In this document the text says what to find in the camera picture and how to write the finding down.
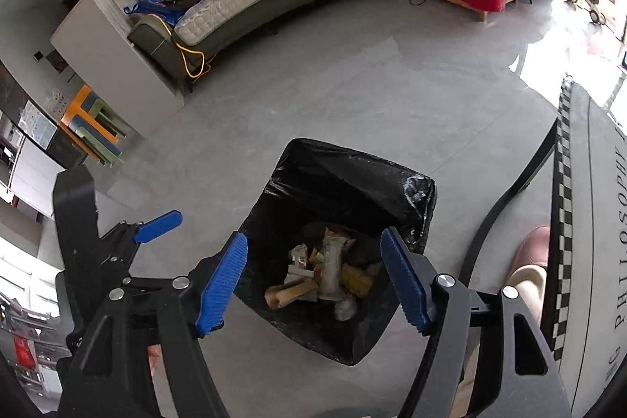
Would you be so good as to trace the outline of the yellow snack package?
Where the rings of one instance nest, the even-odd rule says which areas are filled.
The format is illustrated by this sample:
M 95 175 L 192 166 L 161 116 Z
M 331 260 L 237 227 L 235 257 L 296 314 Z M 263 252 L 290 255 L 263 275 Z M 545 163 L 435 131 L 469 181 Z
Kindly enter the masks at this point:
M 340 284 L 351 294 L 365 299 L 372 289 L 374 277 L 360 268 L 343 264 L 340 271 Z

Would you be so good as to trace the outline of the blue bag on sofa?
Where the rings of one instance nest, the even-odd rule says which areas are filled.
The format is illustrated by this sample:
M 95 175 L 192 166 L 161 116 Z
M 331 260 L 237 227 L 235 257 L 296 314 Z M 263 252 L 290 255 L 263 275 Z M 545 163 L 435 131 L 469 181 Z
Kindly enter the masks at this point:
M 123 12 L 131 15 L 155 15 L 172 27 L 185 15 L 186 9 L 168 4 L 165 0 L 137 0 L 131 6 L 124 6 Z

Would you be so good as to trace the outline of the biscuit snack wrapper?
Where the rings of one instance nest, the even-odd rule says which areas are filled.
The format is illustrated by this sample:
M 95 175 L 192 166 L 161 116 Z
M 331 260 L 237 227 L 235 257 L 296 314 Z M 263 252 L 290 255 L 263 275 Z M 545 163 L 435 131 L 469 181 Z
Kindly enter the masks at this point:
M 354 243 L 342 232 L 327 229 L 322 241 L 322 270 L 320 273 L 319 297 L 324 300 L 341 301 L 344 292 L 340 286 L 342 254 Z

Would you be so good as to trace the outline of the brown cardboard box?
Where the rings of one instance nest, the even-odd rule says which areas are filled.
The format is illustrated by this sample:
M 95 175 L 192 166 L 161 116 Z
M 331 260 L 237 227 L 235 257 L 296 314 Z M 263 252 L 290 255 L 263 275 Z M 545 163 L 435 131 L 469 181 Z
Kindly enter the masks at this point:
M 270 310 L 279 310 L 288 304 L 318 292 L 319 284 L 312 278 L 300 278 L 282 285 L 271 286 L 265 292 L 265 300 Z

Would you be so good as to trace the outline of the black lined trash bin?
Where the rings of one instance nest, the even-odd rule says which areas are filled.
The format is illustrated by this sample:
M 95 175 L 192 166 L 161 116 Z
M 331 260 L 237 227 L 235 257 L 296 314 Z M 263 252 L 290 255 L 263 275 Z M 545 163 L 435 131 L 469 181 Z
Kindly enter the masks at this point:
M 291 140 L 240 227 L 249 255 L 237 297 L 297 344 L 358 364 L 399 302 L 379 241 L 393 227 L 423 252 L 435 181 L 368 153 Z

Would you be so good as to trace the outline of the stacked colourful stools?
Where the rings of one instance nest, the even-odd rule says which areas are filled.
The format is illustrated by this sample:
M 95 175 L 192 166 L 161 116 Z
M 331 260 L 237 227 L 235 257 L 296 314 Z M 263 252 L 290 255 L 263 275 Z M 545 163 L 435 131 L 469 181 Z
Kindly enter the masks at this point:
M 89 157 L 109 166 L 122 162 L 120 139 L 131 132 L 131 126 L 87 85 L 67 106 L 61 128 Z

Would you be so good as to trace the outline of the person's pink slipper foot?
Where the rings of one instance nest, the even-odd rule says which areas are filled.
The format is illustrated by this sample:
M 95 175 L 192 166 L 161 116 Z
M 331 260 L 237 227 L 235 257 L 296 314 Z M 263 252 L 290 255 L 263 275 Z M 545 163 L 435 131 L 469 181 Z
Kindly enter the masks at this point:
M 550 234 L 548 226 L 540 226 L 526 235 L 518 246 L 505 282 L 518 291 L 536 322 L 541 321 L 543 311 Z

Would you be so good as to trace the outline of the white side cabinet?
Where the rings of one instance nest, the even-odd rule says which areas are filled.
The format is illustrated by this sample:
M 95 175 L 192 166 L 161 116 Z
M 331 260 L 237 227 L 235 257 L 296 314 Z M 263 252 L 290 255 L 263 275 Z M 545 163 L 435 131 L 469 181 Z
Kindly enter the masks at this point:
M 184 107 L 183 94 L 127 39 L 137 0 L 79 0 L 50 38 L 85 85 L 143 138 Z

